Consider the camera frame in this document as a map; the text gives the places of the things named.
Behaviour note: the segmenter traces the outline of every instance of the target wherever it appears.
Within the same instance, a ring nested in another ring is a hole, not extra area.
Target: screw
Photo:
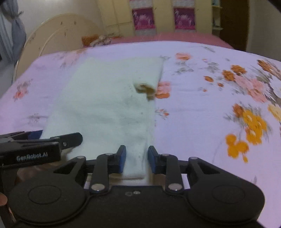
[[[169,184],[168,188],[172,191],[179,191],[179,190],[182,189],[182,185],[177,184],[177,183],[173,183],[173,184]]]
[[[103,184],[93,184],[91,189],[94,191],[102,191],[105,189],[105,186]]]

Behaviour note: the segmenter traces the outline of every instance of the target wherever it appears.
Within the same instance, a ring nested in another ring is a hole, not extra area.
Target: door
[[[248,0],[221,0],[220,38],[234,49],[246,51],[249,29]]]

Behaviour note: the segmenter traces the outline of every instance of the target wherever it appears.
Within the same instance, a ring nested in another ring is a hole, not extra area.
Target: wall
[[[18,0],[20,16],[27,36],[48,18],[63,13],[76,13],[103,27],[96,0]]]
[[[281,60],[281,13],[268,0],[250,0],[247,51]]]

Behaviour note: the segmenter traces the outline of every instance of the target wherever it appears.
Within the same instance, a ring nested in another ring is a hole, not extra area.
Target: curved headboard
[[[27,39],[18,60],[13,82],[38,57],[59,51],[73,51],[82,47],[82,36],[104,34],[94,22],[74,13],[55,16],[43,22]]]

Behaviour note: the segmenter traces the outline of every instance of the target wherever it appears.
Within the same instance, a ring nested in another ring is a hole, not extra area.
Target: white cloth
[[[88,58],[62,91],[41,138],[80,132],[83,142],[67,159],[80,155],[96,159],[126,145],[122,179],[144,178],[155,111],[147,96],[156,92],[162,68],[161,58],[114,62]],[[134,85],[140,85],[143,93]]]

